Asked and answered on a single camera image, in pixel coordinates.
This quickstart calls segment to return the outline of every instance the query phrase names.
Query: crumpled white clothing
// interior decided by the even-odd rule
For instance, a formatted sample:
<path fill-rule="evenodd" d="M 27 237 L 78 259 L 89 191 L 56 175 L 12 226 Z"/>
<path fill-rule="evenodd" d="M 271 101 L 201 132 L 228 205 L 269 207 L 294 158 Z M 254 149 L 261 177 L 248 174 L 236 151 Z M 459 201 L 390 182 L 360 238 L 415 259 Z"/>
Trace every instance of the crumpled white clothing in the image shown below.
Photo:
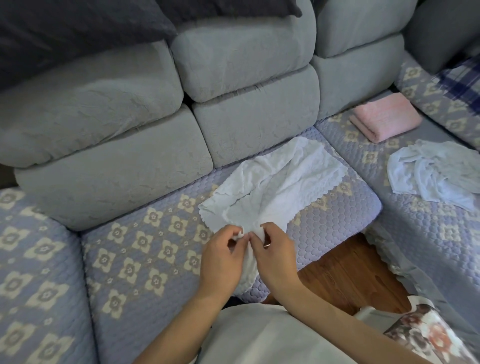
<path fill-rule="evenodd" d="M 300 210 L 338 186 L 346 172 L 347 167 L 320 142 L 298 136 L 272 153 L 241 163 L 199 205 L 200 216 L 213 232 L 232 224 L 241 226 L 244 233 L 255 232 L 264 241 L 261 224 L 272 221 L 286 231 Z M 250 289 L 257 275 L 249 244 L 234 295 Z"/>
<path fill-rule="evenodd" d="M 387 173 L 395 194 L 475 211 L 480 194 L 480 154 L 454 142 L 417 140 L 392 154 Z"/>

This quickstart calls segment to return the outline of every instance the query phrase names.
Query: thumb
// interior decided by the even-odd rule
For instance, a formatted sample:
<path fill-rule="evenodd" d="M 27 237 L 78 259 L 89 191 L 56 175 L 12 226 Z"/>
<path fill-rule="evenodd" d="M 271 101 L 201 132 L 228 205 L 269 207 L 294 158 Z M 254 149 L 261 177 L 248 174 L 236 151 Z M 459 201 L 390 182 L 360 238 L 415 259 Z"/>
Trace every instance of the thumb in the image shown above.
<path fill-rule="evenodd" d="M 250 244 L 252 245 L 253 253 L 257 259 L 258 256 L 265 254 L 264 243 L 254 232 L 250 233 Z"/>
<path fill-rule="evenodd" d="M 240 240 L 238 240 L 237 243 L 235 244 L 235 248 L 233 249 L 232 255 L 236 259 L 243 260 L 243 257 L 245 256 L 245 251 L 247 250 L 248 240 L 249 240 L 249 235 L 246 234 L 242 238 L 240 238 Z"/>

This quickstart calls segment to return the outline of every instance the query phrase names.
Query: forearm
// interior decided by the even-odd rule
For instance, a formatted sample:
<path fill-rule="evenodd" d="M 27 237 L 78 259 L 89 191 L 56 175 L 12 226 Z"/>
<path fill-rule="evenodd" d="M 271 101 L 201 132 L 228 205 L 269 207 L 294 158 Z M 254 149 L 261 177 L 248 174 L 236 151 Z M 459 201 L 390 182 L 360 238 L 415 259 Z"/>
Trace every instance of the forearm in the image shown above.
<path fill-rule="evenodd" d="M 219 300 L 195 295 L 133 364 L 188 364 L 221 309 Z"/>
<path fill-rule="evenodd" d="M 428 364 L 356 318 L 337 309 L 304 286 L 278 297 L 299 321 L 327 339 L 358 364 Z"/>

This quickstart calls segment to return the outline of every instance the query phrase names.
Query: hand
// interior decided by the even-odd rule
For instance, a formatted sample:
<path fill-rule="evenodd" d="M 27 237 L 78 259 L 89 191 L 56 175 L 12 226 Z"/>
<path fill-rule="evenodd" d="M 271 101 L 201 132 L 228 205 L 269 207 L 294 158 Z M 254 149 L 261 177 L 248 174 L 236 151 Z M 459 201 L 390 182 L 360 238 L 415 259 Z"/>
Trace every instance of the hand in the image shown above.
<path fill-rule="evenodd" d="M 302 287 L 297 274 L 297 254 L 294 242 L 277 225 L 267 222 L 262 225 L 270 237 L 270 246 L 264 244 L 251 232 L 250 244 L 257 259 L 260 278 L 273 296 L 280 302 L 282 297 L 297 287 Z"/>
<path fill-rule="evenodd" d="M 228 301 L 240 281 L 249 235 L 237 241 L 233 252 L 228 247 L 228 241 L 240 232 L 240 227 L 227 225 L 205 245 L 197 295 L 213 298 L 222 306 Z"/>

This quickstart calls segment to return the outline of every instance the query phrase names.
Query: person's left hand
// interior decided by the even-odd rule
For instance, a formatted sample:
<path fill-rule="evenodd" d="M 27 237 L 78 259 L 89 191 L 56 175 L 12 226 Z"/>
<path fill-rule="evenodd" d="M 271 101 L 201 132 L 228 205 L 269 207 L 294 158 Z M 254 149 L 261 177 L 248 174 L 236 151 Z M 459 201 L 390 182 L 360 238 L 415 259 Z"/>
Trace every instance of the person's left hand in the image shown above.
<path fill-rule="evenodd" d="M 205 245 L 197 295 L 213 298 L 222 306 L 228 301 L 240 281 L 249 234 L 237 241 L 233 252 L 228 247 L 228 241 L 241 230 L 238 226 L 227 225 Z"/>

